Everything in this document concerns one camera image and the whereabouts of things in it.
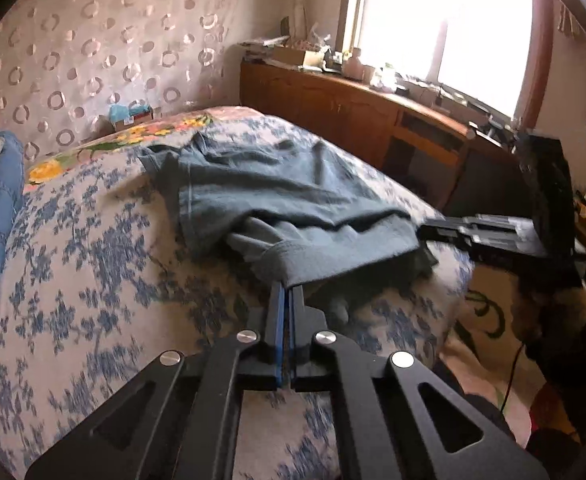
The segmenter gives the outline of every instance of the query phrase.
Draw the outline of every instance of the floral bedspread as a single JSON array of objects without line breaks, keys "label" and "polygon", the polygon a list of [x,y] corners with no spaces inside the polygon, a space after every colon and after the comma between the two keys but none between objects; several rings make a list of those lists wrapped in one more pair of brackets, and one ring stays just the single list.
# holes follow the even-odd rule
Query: floral bedspread
[{"label": "floral bedspread", "polygon": [[[316,139],[247,108],[212,108],[131,128],[30,168],[0,281],[0,460],[16,478],[158,354],[201,351],[243,328],[249,306],[264,304],[268,291],[244,266],[189,259],[137,159],[140,144],[161,137],[182,145],[199,128],[238,143]],[[415,221],[436,214],[338,151]],[[432,278],[403,296],[382,293],[352,316],[347,335],[369,351],[407,349],[431,364],[472,270],[451,248],[433,251],[440,263]],[[326,396],[246,394],[234,478],[338,473]]]}]

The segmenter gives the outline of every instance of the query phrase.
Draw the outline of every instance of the metal screw head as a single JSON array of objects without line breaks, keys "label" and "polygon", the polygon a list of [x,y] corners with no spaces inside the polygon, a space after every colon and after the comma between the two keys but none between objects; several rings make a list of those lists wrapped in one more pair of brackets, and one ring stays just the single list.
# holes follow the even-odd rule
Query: metal screw head
[{"label": "metal screw head", "polygon": [[164,352],[160,355],[160,362],[164,366],[173,366],[177,365],[180,362],[180,354],[174,350],[169,350],[168,352]]},{"label": "metal screw head", "polygon": [[409,354],[409,352],[395,352],[391,356],[391,361],[398,368],[410,368],[415,362],[415,357]]},{"label": "metal screw head", "polygon": [[322,330],[315,334],[315,340],[320,343],[320,345],[330,345],[331,343],[335,343],[336,339],[337,336],[328,330]]},{"label": "metal screw head", "polygon": [[252,343],[257,341],[257,334],[253,330],[241,330],[237,333],[237,340],[240,343]]}]

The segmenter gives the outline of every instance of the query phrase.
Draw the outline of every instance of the bottle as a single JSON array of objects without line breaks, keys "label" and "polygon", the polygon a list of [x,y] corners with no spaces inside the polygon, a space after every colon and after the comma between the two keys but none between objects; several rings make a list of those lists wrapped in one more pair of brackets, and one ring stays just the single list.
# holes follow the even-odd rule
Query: bottle
[{"label": "bottle", "polygon": [[362,81],[364,78],[364,65],[362,64],[361,60],[359,60],[359,56],[361,56],[362,51],[357,46],[353,47],[353,52],[351,53],[351,57],[349,57],[343,64],[342,64],[342,75],[349,78],[354,79],[355,81]]}]

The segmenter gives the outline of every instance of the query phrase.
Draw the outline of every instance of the wooden sideboard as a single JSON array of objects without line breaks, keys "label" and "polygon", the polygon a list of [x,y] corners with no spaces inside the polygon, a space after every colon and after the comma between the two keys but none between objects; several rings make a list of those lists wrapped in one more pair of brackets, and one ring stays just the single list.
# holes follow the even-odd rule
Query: wooden sideboard
[{"label": "wooden sideboard", "polygon": [[[297,124],[400,181],[415,150],[449,168],[454,178],[467,142],[464,124],[336,76],[243,62],[240,101]],[[439,202],[431,197],[431,203]]]}]

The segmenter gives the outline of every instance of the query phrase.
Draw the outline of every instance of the window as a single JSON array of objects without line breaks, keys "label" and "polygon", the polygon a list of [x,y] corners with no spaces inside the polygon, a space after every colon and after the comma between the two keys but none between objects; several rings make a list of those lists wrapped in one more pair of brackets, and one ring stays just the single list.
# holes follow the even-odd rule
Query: window
[{"label": "window", "polygon": [[363,0],[362,62],[445,84],[513,116],[532,0]]}]

